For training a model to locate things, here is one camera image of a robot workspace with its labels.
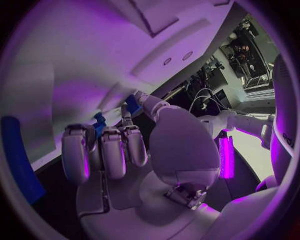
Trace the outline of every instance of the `blue foam piece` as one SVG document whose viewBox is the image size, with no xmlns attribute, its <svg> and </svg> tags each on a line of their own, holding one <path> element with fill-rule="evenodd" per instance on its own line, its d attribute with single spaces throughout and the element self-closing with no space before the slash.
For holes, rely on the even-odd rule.
<svg viewBox="0 0 300 240">
<path fill-rule="evenodd" d="M 130 114 L 134 114 L 142 108 L 140 105 L 138 105 L 133 94 L 127 97 L 125 102 L 127 103 L 127 110 L 130 112 Z"/>
<path fill-rule="evenodd" d="M 13 178 L 27 201 L 33 204 L 45 195 L 46 191 L 28 160 L 19 120 L 12 116 L 2 117 L 1 134 L 5 156 Z"/>
<path fill-rule="evenodd" d="M 96 123 L 93 124 L 95 130 L 96 130 L 96 134 L 97 134 L 97 138 L 99 138 L 102 134 L 102 130 L 104 127 L 106 127 L 106 119 L 105 117 L 102 115 L 101 112 L 98 112 L 94 118 L 97 120 Z"/>
</svg>

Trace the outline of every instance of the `blue object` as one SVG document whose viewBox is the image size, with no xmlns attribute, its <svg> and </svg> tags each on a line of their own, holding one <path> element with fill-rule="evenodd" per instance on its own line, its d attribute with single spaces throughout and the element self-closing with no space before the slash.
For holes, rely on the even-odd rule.
<svg viewBox="0 0 300 240">
<path fill-rule="evenodd" d="M 13 116 L 2 117 L 1 134 L 5 156 L 14 180 L 27 201 L 33 204 L 45 195 L 46 191 L 28 160 L 21 137 L 19 120 Z"/>
<path fill-rule="evenodd" d="M 94 118 L 97 120 L 96 123 L 93 124 L 95 130 L 96 130 L 96 134 L 97 134 L 97 138 L 99 138 L 101 136 L 102 130 L 104 127 L 106 127 L 106 119 L 104 118 L 104 116 L 102 116 L 101 112 L 98 112 Z"/>
<path fill-rule="evenodd" d="M 131 114 L 136 113 L 137 111 L 139 111 L 142 108 L 140 105 L 138 105 L 138 103 L 135 99 L 135 96 L 133 94 L 131 94 L 129 97 L 127 97 L 125 102 L 127 103 L 127 110 Z"/>
</svg>

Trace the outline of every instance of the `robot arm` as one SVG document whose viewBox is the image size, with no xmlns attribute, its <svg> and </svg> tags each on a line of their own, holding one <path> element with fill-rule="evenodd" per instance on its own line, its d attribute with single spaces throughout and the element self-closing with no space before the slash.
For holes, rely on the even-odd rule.
<svg viewBox="0 0 300 240">
<path fill-rule="evenodd" d="M 205 125 L 213 138 L 216 138 L 222 130 L 232 131 L 237 129 L 260 138 L 261 146 L 270 149 L 274 120 L 272 115 L 269 115 L 268 119 L 258 119 L 253 116 L 237 114 L 232 110 L 223 110 L 217 116 L 205 115 L 198 119 Z"/>
</svg>

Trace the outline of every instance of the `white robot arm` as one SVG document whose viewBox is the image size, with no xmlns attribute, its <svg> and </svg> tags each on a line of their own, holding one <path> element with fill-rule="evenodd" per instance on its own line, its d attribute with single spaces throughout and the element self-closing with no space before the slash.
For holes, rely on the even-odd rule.
<svg viewBox="0 0 300 240">
<path fill-rule="evenodd" d="M 240 115 L 233 110 L 223 110 L 217 116 L 205 115 L 198 117 L 211 136 L 215 139 L 222 130 L 232 131 L 237 129 L 246 134 L 261 139 L 261 146 L 270 149 L 274 117 L 258 119 L 254 116 Z"/>
</svg>

